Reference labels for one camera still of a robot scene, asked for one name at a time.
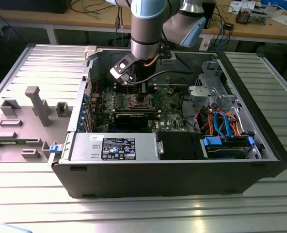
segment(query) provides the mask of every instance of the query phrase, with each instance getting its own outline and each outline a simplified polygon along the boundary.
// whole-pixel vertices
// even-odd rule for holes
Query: paper
[[[287,26],[287,16],[281,15],[272,18],[272,20],[275,20],[276,22],[282,23]]]
[[[255,1],[249,1],[249,2],[233,1],[231,2],[231,5],[228,11],[234,14],[238,14],[239,9],[241,7],[253,10],[255,8],[255,3],[256,3]]]

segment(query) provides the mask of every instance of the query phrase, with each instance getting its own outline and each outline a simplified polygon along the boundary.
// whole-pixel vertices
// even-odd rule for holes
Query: wire bundle
[[[224,17],[221,16],[221,13],[220,13],[218,7],[216,6],[215,8],[217,9],[218,13],[213,13],[213,17],[211,19],[218,23],[217,26],[220,29],[220,32],[219,32],[217,38],[215,39],[215,41],[213,43],[211,43],[211,46],[208,48],[208,50],[211,50],[212,47],[215,48],[216,46],[218,46],[216,51],[219,51],[220,48],[223,46],[226,46],[225,49],[227,48],[228,44],[230,43],[232,31],[228,30],[229,36],[226,39],[224,39],[225,29],[224,29],[223,25],[225,24],[225,19],[224,19]],[[217,40],[218,40],[220,35],[222,35],[221,40],[219,43],[217,43]]]
[[[201,133],[211,136],[225,137],[224,133],[222,132],[223,128],[225,127],[228,136],[241,136],[241,133],[239,132],[238,119],[232,114],[217,109],[207,109],[205,111],[204,109],[200,108],[195,115],[196,121],[198,121],[200,114],[207,115],[207,123],[205,123],[199,130]],[[220,127],[218,127],[218,119],[224,120]],[[205,132],[204,130],[207,126],[209,126],[209,129]]]

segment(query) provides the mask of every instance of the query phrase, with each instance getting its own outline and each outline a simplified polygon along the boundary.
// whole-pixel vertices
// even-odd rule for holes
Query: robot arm
[[[201,33],[205,18],[202,0],[107,0],[121,7],[129,7],[131,20],[131,54],[121,59],[111,70],[119,82],[145,80],[155,72],[155,64],[148,66],[159,54],[162,28],[169,41],[191,47]]]

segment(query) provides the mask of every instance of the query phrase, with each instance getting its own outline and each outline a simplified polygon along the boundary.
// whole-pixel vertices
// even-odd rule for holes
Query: small box
[[[261,0],[261,3],[263,5],[268,5],[269,2],[271,5],[278,5],[284,8],[285,10],[287,9],[287,0]]]

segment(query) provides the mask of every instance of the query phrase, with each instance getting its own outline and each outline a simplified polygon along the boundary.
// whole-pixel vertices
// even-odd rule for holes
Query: floor
[[[20,40],[16,33],[12,31],[11,28],[4,27],[3,30],[4,36],[0,38],[0,82],[25,48],[25,44]],[[49,43],[44,29],[15,28],[15,30],[29,43]],[[57,30],[57,36],[60,44],[63,45],[108,46],[109,40],[114,37],[114,33]],[[192,48],[192,50],[198,49],[199,44],[200,40],[195,47]],[[122,45],[121,41],[117,40],[117,46],[120,45]],[[236,41],[230,42],[226,50],[234,51],[236,45]],[[236,48],[236,51],[251,52],[254,46],[254,42],[241,42]],[[264,54],[265,57],[267,57],[268,60],[275,66],[275,68],[279,70],[284,60],[287,58],[287,45],[266,43],[265,45],[261,45],[257,49],[257,52]],[[285,71],[283,77],[287,80],[287,70]]]

